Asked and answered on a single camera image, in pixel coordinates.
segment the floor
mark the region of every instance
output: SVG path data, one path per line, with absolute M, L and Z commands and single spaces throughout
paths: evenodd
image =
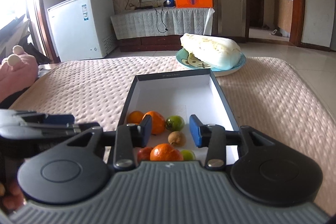
M 239 44 L 247 57 L 276 57 L 293 65 L 324 106 L 336 118 L 336 52 L 323 52 L 299 47 L 246 43 Z M 113 51 L 109 58 L 124 56 L 174 56 L 176 51 L 120 52 Z
M 271 32 L 274 30 L 262 30 L 257 28 L 250 28 L 249 37 L 251 38 L 262 38 L 262 39 L 270 39 L 270 40 L 280 40 L 280 41 L 289 41 L 289 37 L 278 37 L 276 35 L 271 35 Z

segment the tangerine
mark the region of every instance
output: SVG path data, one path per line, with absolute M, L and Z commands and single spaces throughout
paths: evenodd
M 133 111 L 127 116 L 127 123 L 139 124 L 142 121 L 143 113 L 141 111 Z
M 160 113 L 149 111 L 143 116 L 143 118 L 145 118 L 146 115 L 152 116 L 152 134 L 159 135 L 164 132 L 166 129 L 166 120 Z
M 154 161 L 180 161 L 183 155 L 180 151 L 174 149 L 169 143 L 162 143 L 153 148 L 150 160 Z

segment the blue plate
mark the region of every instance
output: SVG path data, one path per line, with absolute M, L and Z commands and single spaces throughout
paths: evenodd
M 234 66 L 232 69 L 229 70 L 220 70 L 197 59 L 193 55 L 189 55 L 189 53 L 185 49 L 181 49 L 177 52 L 176 59 L 180 64 L 189 69 L 211 69 L 216 76 L 224 76 L 232 74 L 237 70 L 239 70 L 242 66 L 244 66 L 246 62 L 245 55 L 243 53 L 240 53 L 240 60 L 236 66 Z

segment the metal screw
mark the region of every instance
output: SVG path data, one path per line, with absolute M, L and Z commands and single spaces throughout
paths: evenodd
M 220 159 L 211 159 L 208 161 L 209 167 L 221 167 L 224 165 L 224 161 Z
M 127 167 L 130 167 L 132 164 L 133 164 L 133 160 L 122 159 L 122 160 L 118 160 L 115 165 L 117 167 L 127 168 Z

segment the wooden cabinet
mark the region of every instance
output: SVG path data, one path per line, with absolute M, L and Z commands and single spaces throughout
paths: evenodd
M 118 40 L 121 52 L 177 51 L 182 48 L 181 35 L 136 37 Z
M 293 0 L 275 0 L 274 25 L 286 32 L 291 32 L 293 14 Z

